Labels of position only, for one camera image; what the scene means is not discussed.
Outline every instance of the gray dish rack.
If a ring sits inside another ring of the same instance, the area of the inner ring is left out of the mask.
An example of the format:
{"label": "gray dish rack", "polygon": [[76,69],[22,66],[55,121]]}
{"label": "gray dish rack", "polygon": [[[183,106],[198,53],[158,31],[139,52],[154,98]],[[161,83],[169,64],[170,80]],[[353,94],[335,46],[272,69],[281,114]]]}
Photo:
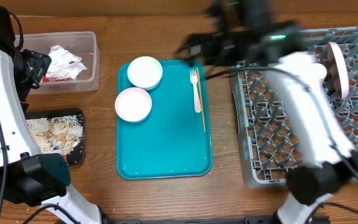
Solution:
{"label": "gray dish rack", "polygon": [[[349,96],[329,98],[332,109],[347,137],[358,148],[358,27],[302,31],[311,54],[327,60],[327,43],[342,49],[349,76]],[[249,66],[239,62],[237,67]],[[285,185],[289,169],[301,165],[296,126],[269,89],[263,72],[238,72],[230,78],[237,111],[238,145],[244,183],[252,189]]]}

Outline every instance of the plastic fork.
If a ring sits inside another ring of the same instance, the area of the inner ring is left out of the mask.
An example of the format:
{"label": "plastic fork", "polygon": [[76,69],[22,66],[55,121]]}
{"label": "plastic fork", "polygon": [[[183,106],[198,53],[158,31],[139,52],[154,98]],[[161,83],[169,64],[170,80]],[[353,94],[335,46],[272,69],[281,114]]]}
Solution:
{"label": "plastic fork", "polygon": [[198,90],[197,90],[198,78],[197,78],[196,70],[190,71],[190,82],[191,82],[191,84],[193,84],[194,110],[196,111],[196,113],[200,113],[201,112],[201,103],[200,103],[200,97],[198,96]]}

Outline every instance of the wooden chopstick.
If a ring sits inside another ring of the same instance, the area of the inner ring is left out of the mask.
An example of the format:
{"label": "wooden chopstick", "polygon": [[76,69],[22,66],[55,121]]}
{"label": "wooden chopstick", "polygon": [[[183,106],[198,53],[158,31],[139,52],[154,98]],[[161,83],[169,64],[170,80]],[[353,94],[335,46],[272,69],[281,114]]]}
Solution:
{"label": "wooden chopstick", "polygon": [[201,93],[200,72],[198,71],[198,68],[197,68],[197,78],[198,78],[198,91],[199,91],[199,93],[200,93],[201,114],[203,115],[203,125],[204,125],[204,133],[205,133],[206,130],[205,130],[205,117],[204,117],[203,94]]}

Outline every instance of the white bowl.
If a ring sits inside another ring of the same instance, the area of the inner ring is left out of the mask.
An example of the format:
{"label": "white bowl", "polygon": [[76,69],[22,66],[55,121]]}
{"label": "white bowl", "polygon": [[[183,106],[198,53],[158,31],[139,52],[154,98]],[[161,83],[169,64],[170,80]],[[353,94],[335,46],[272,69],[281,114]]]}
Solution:
{"label": "white bowl", "polygon": [[116,113],[124,121],[143,121],[152,109],[152,99],[143,89],[128,88],[117,96],[114,104]]}
{"label": "white bowl", "polygon": [[162,78],[161,63],[152,57],[143,56],[128,66],[128,79],[136,87],[144,90],[155,88]]}

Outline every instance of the teal tray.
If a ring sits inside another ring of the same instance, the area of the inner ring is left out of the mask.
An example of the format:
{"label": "teal tray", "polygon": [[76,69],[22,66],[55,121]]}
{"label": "teal tray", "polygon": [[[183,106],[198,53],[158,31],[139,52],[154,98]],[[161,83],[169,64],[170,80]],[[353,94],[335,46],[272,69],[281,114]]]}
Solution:
{"label": "teal tray", "polygon": [[[190,68],[179,60],[160,62],[160,83],[148,93],[152,110],[139,123],[117,117],[117,170],[125,179],[205,175],[212,167],[211,128],[205,81],[201,81],[206,133],[201,113],[194,110]],[[129,63],[118,73],[118,94],[133,87]],[[204,68],[196,62],[203,80]]]}

